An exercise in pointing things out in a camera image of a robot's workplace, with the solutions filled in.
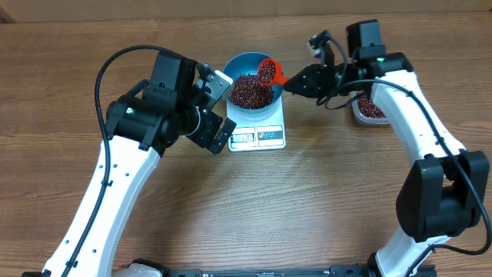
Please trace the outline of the red measuring scoop blue handle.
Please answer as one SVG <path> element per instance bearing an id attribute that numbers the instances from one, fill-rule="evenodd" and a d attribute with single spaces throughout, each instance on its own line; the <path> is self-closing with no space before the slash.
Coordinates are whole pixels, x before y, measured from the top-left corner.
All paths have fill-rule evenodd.
<path id="1" fill-rule="evenodd" d="M 263 86 L 284 85 L 289 79 L 284 75 L 281 64 L 272 58 L 266 58 L 260 63 L 257 77 Z"/>

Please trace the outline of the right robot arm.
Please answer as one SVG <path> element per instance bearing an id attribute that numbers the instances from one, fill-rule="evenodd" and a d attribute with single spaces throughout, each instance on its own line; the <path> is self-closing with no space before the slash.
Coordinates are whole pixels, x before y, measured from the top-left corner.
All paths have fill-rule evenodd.
<path id="1" fill-rule="evenodd" d="M 388 243 L 366 265 L 346 265 L 346 276 L 433 276 L 425 259 L 449 240 L 483 223 L 490 228 L 484 196 L 490 164 L 483 152 L 470 152 L 438 118 L 426 100 L 411 62 L 390 53 L 377 20 L 346 29 L 341 46 L 328 31 L 308 46 L 316 58 L 289 78 L 284 90 L 326 105 L 345 95 L 366 96 L 384 113 L 406 151 L 411 169 L 397 196 L 399 225 Z"/>

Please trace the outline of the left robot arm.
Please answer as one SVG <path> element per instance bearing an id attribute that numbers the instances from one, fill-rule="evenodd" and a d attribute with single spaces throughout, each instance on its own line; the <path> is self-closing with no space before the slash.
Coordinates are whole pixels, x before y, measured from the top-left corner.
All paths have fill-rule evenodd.
<path id="1" fill-rule="evenodd" d="M 121 235 L 137 197 L 166 149 L 185 136 L 218 154 L 236 124 L 213 113 L 227 98 L 233 80 L 158 47 L 153 72 L 101 110 L 100 88 L 108 66 L 95 82 L 101 148 L 94 174 L 61 244 L 38 276 L 110 276 Z"/>

